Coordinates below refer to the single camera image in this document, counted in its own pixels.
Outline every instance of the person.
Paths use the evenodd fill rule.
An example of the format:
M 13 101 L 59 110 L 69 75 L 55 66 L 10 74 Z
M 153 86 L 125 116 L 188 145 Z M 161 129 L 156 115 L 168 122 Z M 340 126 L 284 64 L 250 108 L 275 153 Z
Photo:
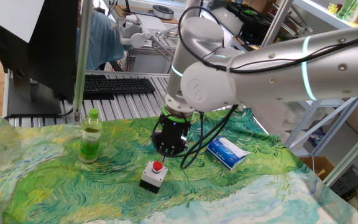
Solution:
M 81 12 L 81 1 L 79 3 L 79 12 Z M 78 24 L 80 24 L 81 14 L 78 13 L 78 16 Z M 127 49 L 127 46 L 124 47 L 121 44 L 116 23 L 100 10 L 93 9 L 86 69 L 103 70 L 106 62 L 113 62 L 123 58 L 124 51 Z

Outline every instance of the red button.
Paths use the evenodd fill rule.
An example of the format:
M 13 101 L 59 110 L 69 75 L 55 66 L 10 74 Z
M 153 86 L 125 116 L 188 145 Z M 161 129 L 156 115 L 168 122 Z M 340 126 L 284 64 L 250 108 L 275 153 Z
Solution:
M 163 165 L 160 161 L 155 161 L 153 163 L 153 168 L 155 171 L 160 171 L 162 169 Z

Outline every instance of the blue cloth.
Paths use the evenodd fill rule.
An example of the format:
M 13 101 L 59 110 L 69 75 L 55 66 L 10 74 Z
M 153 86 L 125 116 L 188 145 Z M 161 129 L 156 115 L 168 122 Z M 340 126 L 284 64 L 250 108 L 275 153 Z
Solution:
M 115 22 L 100 12 L 92 16 L 86 69 L 96 70 L 103 63 L 124 57 L 124 46 L 114 26 Z

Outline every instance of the black keyboard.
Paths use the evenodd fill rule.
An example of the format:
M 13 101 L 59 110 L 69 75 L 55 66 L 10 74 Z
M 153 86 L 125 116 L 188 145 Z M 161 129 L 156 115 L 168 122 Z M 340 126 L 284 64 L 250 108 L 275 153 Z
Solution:
M 112 94 L 152 93 L 155 91 L 146 78 L 107 79 L 104 75 L 86 75 L 84 99 L 105 100 L 114 98 Z

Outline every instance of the cable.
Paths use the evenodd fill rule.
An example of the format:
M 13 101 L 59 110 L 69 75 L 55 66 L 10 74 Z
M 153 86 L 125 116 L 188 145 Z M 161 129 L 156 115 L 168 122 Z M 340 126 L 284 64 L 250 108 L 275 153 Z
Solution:
M 186 154 L 179 154 L 179 155 L 164 155 L 163 156 L 167 156 L 167 157 L 174 157 L 174 158 L 178 158 L 178 157 L 185 157 L 187 154 L 190 155 L 190 154 L 194 154 L 194 153 L 197 153 L 197 151 L 199 151 L 199 149 L 197 149 L 197 151 L 195 151 L 195 148 L 197 146 L 199 146 L 200 144 L 202 144 L 202 142 L 207 139 L 208 137 L 210 137 L 210 135 L 212 133 L 214 133 L 218 128 L 219 130 L 217 131 L 217 133 L 215 133 L 215 135 L 207 142 L 205 143 L 204 145 L 201 146 L 201 148 L 204 148 L 205 146 L 207 146 L 209 143 L 211 143 L 211 141 L 213 141 L 216 136 L 222 131 L 222 129 L 224 128 L 224 126 L 227 124 L 227 122 L 229 121 L 229 118 L 230 116 L 233 114 L 234 110 L 236 110 L 238 107 L 238 105 L 233 105 L 233 107 L 231 108 L 231 110 L 228 112 L 228 114 L 217 124 L 215 125 L 215 127 L 213 129 L 211 129 L 205 136 L 203 136 L 202 138 L 200 138 L 192 147 L 191 149 L 188 150 L 188 152 Z
M 215 53 L 215 52 L 216 52 L 218 49 L 220 49 L 221 47 L 223 48 L 223 46 L 219 46 L 219 47 L 217 47 L 215 50 L 213 50 L 213 51 L 211 51 L 210 53 L 204 55 L 204 56 L 202 57 L 202 59 L 204 59 L 205 57 L 211 55 L 212 53 Z
M 204 112 L 200 112 L 200 123 L 201 123 L 201 130 L 200 130 L 200 139 L 203 138 L 203 134 L 204 134 Z M 193 162 L 194 160 L 197 158 L 198 156 L 198 153 L 200 153 L 200 150 L 202 150 L 202 143 L 203 141 L 201 140 L 201 144 L 198 145 L 198 150 L 197 152 L 193 155 L 193 158 L 191 158 L 190 162 L 188 162 L 186 165 L 185 165 L 185 162 L 187 160 L 187 157 L 190 156 L 190 151 L 188 153 L 186 153 L 186 155 L 183 157 L 183 159 L 181 160 L 181 163 L 180 163 L 180 168 L 181 169 L 186 169 L 187 167 L 189 167 Z
M 51 116 L 51 117 L 48 117 L 48 118 L 62 118 L 64 116 L 67 116 L 69 114 L 71 114 L 73 112 L 74 108 L 72 108 L 70 111 L 68 111 L 67 113 L 65 114 L 60 114 L 60 115 L 55 115 L 55 116 Z M 10 118 L 34 118 L 36 116 L 27 116 L 27 115 L 9 115 L 9 116 L 5 116 L 4 119 L 10 119 Z
M 200 151 L 205 148 L 207 145 L 209 145 L 212 141 L 214 141 L 214 139 L 218 136 L 218 134 L 222 131 L 222 129 L 225 127 L 225 125 L 227 124 L 227 122 L 229 122 L 229 119 L 231 117 L 231 115 L 233 114 L 233 112 L 237 109 L 238 105 L 233 105 L 233 107 L 230 109 L 230 111 L 228 112 L 228 114 L 221 120 L 221 122 L 219 122 L 219 124 L 217 124 L 213 130 L 211 130 L 206 136 L 202 136 L 202 130 L 201 130 L 201 136 L 200 136 L 200 140 L 197 141 L 196 144 L 194 144 L 191 149 L 189 149 L 189 151 L 184 154 L 184 155 L 181 155 L 183 156 L 183 159 L 182 159 L 182 162 L 180 164 L 180 168 L 181 169 L 186 169 L 187 167 L 189 167 L 193 162 L 194 160 L 197 158 L 197 155 L 198 153 L 200 153 Z M 207 143 L 205 143 L 204 145 L 202 144 L 203 141 L 208 138 L 217 128 L 219 128 L 219 130 L 214 134 L 214 136 L 212 138 L 210 138 L 208 140 Z M 185 161 L 187 160 L 187 157 L 190 156 L 191 154 L 194 154 L 195 155 L 193 156 L 193 158 L 191 158 L 191 161 L 189 163 L 187 163 L 185 165 Z
M 192 6 L 192 7 L 189 7 L 188 9 L 186 9 L 183 14 L 181 15 L 180 19 L 179 19 L 179 23 L 178 23 L 178 27 L 181 27 L 181 23 L 182 23 L 182 20 L 184 18 L 184 15 L 192 10 L 192 9 L 202 9 L 206 12 L 208 12 L 214 19 L 216 19 L 214 17 L 214 15 L 211 13 L 211 11 L 205 9 L 205 8 L 202 8 L 202 7 L 199 7 L 199 6 Z M 226 71 L 226 67 L 223 66 L 223 65 L 215 65 L 211 62 L 208 62 L 206 61 L 205 59 L 201 58 L 200 56 L 196 55 L 187 45 L 186 43 L 183 41 L 183 37 L 181 35 L 181 29 L 178 29 L 178 35 L 179 35 L 179 39 L 180 39 L 180 42 L 181 44 L 183 45 L 183 47 L 189 51 L 190 54 L 192 54 L 192 56 L 194 56 L 196 59 L 198 59 L 199 61 L 201 61 L 205 66 L 207 67 L 212 67 L 212 68 L 215 68 L 217 70 L 221 70 L 221 71 Z M 299 58 L 299 59 L 276 59 L 276 60 L 291 60 L 291 62 L 288 62 L 288 63 L 285 63 L 285 64 L 282 64 L 282 65 L 276 65 L 276 66 L 272 66 L 272 67 L 267 67 L 267 68 L 260 68 L 260 69 L 253 69 L 253 70 L 238 70 L 238 68 L 240 67 L 244 67 L 246 65 L 241 65 L 240 67 L 237 67 L 237 68 L 230 68 L 230 72 L 232 73 L 241 73 L 241 74 L 251 74 L 251 73 L 260 73 L 260 72 L 269 72 L 269 71 L 272 71 L 272 70 L 278 70 L 278 69 L 281 69 L 281 68 L 287 68 L 287 67 L 291 67 L 291 66 L 294 66 L 294 65 L 298 65 L 298 64 L 301 64 L 302 62 L 307 62 L 307 61 L 310 61 L 310 60 L 313 60 L 315 58 L 318 58 L 318 57 L 322 57 L 324 55 L 327 55 L 327 54 L 330 54 L 330 53 L 333 53 L 335 51 L 338 51 L 338 50 L 341 50 L 343 48 L 346 48 L 346 47 L 349 47 L 351 45 L 355 45 L 355 44 L 358 44 L 358 39 L 355 39 L 355 40 L 352 40 L 348 43 L 343 43 L 343 44 L 337 44 L 335 45 L 335 47 L 332 47 L 330 49 L 327 49 L 323 52 L 320 52 L 320 50 L 318 50 L 318 52 L 320 53 L 313 53 L 311 55 L 308 55 L 306 57 L 303 57 L 303 58 Z
M 109 0 L 109 9 L 108 9 L 108 12 L 107 12 L 107 16 L 110 16 L 110 13 L 111 13 L 111 9 L 112 9 L 112 6 L 114 5 L 114 0 L 111 4 L 111 1 Z

